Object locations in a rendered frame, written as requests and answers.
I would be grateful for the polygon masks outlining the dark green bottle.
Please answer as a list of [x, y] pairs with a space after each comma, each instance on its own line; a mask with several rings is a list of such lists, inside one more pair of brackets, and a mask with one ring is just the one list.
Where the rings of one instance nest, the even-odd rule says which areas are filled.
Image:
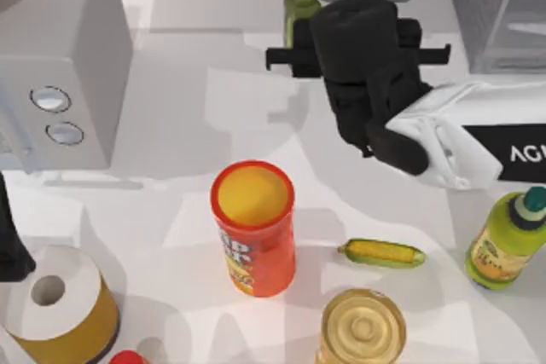
[[285, 48], [293, 47], [293, 25], [296, 20], [311, 18], [322, 4], [319, 0], [283, 0], [283, 44]]

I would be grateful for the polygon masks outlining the orange red snack can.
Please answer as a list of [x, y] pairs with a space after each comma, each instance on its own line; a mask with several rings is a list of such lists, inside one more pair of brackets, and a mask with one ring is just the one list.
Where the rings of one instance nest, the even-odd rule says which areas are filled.
[[263, 160], [235, 162], [215, 178], [211, 210], [229, 276], [241, 292], [269, 298], [293, 281], [294, 200], [287, 174]]

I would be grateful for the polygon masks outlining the yellow corn cob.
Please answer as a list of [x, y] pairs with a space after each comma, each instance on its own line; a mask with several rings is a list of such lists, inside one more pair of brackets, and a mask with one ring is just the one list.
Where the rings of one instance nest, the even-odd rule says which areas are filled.
[[337, 252], [356, 264], [389, 269], [413, 269], [426, 261], [425, 253], [414, 246], [381, 240], [350, 239]]

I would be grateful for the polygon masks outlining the pale microwave oven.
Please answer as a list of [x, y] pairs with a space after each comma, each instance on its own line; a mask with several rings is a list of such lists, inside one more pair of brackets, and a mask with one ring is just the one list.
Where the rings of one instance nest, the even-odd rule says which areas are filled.
[[[107, 168], [132, 55], [122, 0], [0, 0], [0, 170]], [[48, 85], [70, 96], [65, 112], [31, 102]], [[45, 127], [60, 122], [84, 140], [51, 141]]]

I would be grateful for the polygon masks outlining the small microwave knob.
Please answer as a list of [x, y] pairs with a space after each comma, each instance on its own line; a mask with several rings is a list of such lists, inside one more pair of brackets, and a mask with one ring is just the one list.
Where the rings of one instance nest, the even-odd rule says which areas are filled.
[[49, 124], [45, 133], [51, 141], [62, 146], [75, 146], [84, 140], [84, 131], [70, 122]]

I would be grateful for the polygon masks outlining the large microwave knob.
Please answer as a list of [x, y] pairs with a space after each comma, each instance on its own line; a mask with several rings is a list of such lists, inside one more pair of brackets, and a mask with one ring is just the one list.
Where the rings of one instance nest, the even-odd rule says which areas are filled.
[[47, 113], [63, 113], [72, 105], [70, 96], [55, 86], [44, 86], [30, 91], [31, 102]]

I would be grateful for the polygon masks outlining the yellow green bottle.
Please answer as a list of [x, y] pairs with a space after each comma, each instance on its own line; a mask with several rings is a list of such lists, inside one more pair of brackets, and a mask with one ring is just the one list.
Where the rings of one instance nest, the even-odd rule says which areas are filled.
[[501, 197], [465, 256], [471, 280], [491, 289], [510, 286], [533, 256], [546, 245], [546, 188]]

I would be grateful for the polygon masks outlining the white and yellow paper roll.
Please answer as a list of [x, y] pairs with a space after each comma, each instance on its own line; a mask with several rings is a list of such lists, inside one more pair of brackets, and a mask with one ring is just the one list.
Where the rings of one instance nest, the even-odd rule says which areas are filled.
[[0, 327], [36, 364], [98, 364], [119, 332], [119, 309], [84, 251], [45, 246], [23, 281], [0, 284]]

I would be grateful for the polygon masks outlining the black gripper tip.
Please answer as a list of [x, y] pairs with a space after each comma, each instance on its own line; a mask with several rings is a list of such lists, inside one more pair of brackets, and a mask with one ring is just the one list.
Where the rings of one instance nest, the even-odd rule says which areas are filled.
[[0, 283], [21, 282], [35, 269], [35, 260], [16, 230], [0, 171]]

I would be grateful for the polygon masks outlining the red bottle cap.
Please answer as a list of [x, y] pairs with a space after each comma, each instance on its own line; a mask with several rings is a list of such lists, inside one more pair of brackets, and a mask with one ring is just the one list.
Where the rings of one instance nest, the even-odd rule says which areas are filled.
[[135, 350], [121, 350], [110, 358], [108, 364], [150, 364], [150, 362]]

